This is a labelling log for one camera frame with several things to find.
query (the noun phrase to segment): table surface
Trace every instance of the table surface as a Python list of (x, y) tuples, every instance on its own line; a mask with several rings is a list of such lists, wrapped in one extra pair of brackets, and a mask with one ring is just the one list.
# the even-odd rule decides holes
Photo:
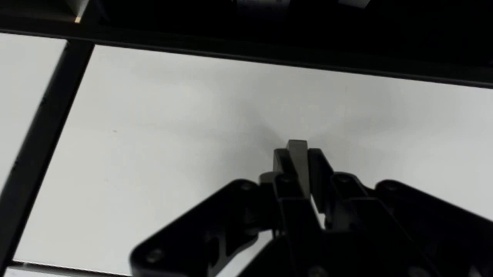
[(289, 139), (493, 219), (491, 125), (489, 89), (97, 46), (15, 260), (127, 276), (138, 242)]
[(64, 40), (0, 34), (0, 193), (63, 46)]

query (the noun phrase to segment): black frame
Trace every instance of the black frame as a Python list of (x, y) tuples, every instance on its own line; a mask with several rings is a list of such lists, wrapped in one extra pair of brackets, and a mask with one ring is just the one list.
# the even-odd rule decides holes
[(0, 32), (67, 40), (0, 194), (0, 276), (9, 265), (17, 265), (12, 262), (12, 256), (21, 239), (94, 45), (493, 88), (493, 68), (488, 66), (443, 65), (232, 39), (100, 26), (90, 25), (92, 20), (97, 20), (94, 9), (95, 6), (89, 5), (81, 25), (66, 20), (74, 17), (64, 16), (63, 20), (0, 16)]

